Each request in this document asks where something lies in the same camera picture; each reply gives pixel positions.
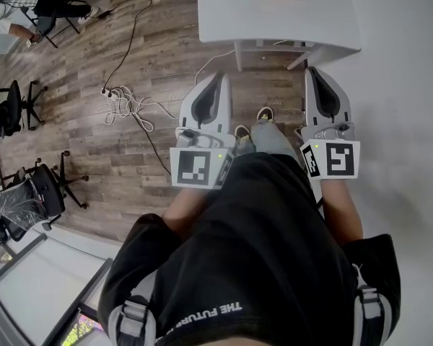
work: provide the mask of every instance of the shoe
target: shoe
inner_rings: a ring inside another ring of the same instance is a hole
[[[257,115],[257,122],[259,120],[267,120],[269,122],[273,122],[274,114],[273,110],[270,107],[262,107]]]
[[[92,10],[89,11],[87,16],[79,18],[79,25],[85,25],[86,23],[88,23],[90,20],[95,18],[96,14],[98,14],[99,11],[100,8],[98,6],[92,6]]]
[[[244,125],[238,125],[234,131],[236,137],[241,140],[251,140],[250,131]]]

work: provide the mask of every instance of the black t-shirt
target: black t-shirt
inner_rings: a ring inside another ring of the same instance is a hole
[[[185,242],[142,216],[116,257],[100,300],[109,313],[159,268],[150,309],[159,346],[247,337],[270,345],[351,345],[357,278],[399,318],[401,285],[388,235],[340,247],[305,173],[289,156],[236,158]]]

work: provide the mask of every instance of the plastic wrap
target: plastic wrap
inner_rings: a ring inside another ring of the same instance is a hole
[[[0,218],[26,231],[35,224],[48,222],[48,213],[30,179],[0,192]]]

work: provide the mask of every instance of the wooden floor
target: wooden floor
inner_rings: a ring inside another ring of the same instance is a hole
[[[97,3],[107,9],[120,1]],[[232,46],[199,41],[197,0],[153,2],[139,17],[130,55],[108,87],[128,86],[137,98],[151,97],[177,115],[196,72],[212,56],[226,53]],[[145,5],[145,0],[127,3],[105,21],[83,27],[79,36],[66,30],[55,39],[59,49],[46,41],[28,49],[21,42],[0,58],[2,87],[16,79],[22,96],[27,96],[31,80],[49,88],[37,109],[46,124],[0,141],[3,173],[32,166],[38,157],[51,167],[58,163],[62,151],[69,150],[68,173],[89,175],[89,182],[73,185],[76,195],[89,207],[82,210],[65,199],[66,213],[59,224],[120,241],[141,214],[161,213],[177,192],[134,119],[118,117],[112,125],[105,124],[109,108],[100,95],[127,49],[134,15]],[[233,127],[252,125],[257,111],[269,105],[281,129],[294,137],[303,114],[302,68],[291,72],[284,69],[293,59],[283,53],[247,53],[245,70],[239,73],[235,57],[230,55],[214,60],[200,78],[215,70],[229,74]],[[156,107],[145,107],[142,115],[154,123],[151,138],[170,165],[168,150],[175,144],[178,122]]]

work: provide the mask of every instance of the desk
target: desk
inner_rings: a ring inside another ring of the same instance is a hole
[[[203,43],[234,42],[240,71],[244,51],[303,53],[292,69],[324,45],[361,49],[351,0],[198,0],[198,16]],[[265,40],[310,45],[273,46]]]

